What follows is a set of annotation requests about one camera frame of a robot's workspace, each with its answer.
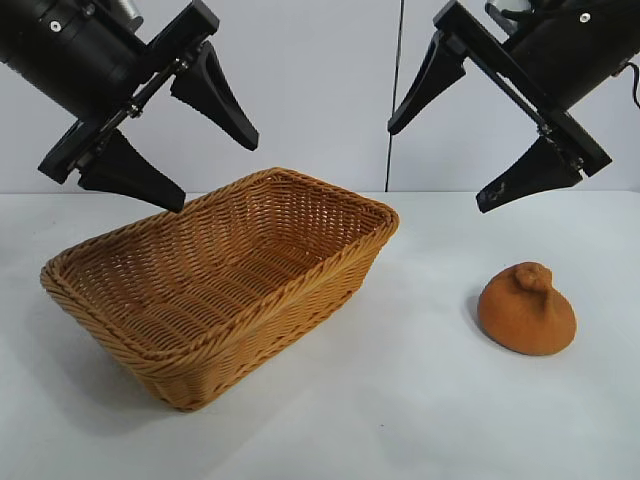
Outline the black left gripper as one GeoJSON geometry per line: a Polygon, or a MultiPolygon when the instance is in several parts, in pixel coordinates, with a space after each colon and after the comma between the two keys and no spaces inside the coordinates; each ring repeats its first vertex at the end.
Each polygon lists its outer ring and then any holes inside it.
{"type": "Polygon", "coordinates": [[[209,37],[218,17],[190,2],[145,43],[130,1],[32,1],[29,82],[76,121],[38,169],[59,184],[78,170],[84,190],[113,193],[180,212],[186,193],[147,162],[119,130],[166,83],[173,97],[247,150],[259,133],[239,105],[209,37]]]}

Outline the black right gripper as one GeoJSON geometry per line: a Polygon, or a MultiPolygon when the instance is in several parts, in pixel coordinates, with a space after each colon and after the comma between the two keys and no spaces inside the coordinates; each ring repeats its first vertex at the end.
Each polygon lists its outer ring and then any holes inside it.
{"type": "Polygon", "coordinates": [[[539,138],[477,195],[482,213],[518,199],[573,187],[611,163],[568,110],[612,72],[613,64],[584,48],[596,23],[578,14],[526,20],[503,43],[457,1],[436,15],[438,31],[404,99],[387,122],[400,133],[432,100],[465,74],[469,58],[536,123],[539,138]]]}

